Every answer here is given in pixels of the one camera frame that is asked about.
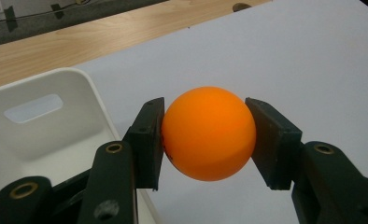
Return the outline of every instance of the wooden surface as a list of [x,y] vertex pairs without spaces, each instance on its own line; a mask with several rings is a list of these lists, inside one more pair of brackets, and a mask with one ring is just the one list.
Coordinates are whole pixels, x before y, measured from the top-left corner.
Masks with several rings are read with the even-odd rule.
[[233,13],[241,2],[171,0],[0,46],[0,86],[126,49],[176,30]]

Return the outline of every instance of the ping pong ball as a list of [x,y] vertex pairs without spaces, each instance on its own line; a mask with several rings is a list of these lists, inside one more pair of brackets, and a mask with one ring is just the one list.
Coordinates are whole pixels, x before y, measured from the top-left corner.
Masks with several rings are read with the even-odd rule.
[[255,147],[256,126],[239,97],[222,88],[200,87],[169,106],[162,135],[165,153],[181,173],[216,181],[246,164]]

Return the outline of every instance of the white tray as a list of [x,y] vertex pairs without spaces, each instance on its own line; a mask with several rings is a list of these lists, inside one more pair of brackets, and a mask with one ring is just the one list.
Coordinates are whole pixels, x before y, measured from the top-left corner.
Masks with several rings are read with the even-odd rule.
[[[90,78],[61,68],[0,87],[0,189],[28,175],[52,186],[92,167],[103,143],[120,139]],[[137,194],[140,223],[156,223]]]

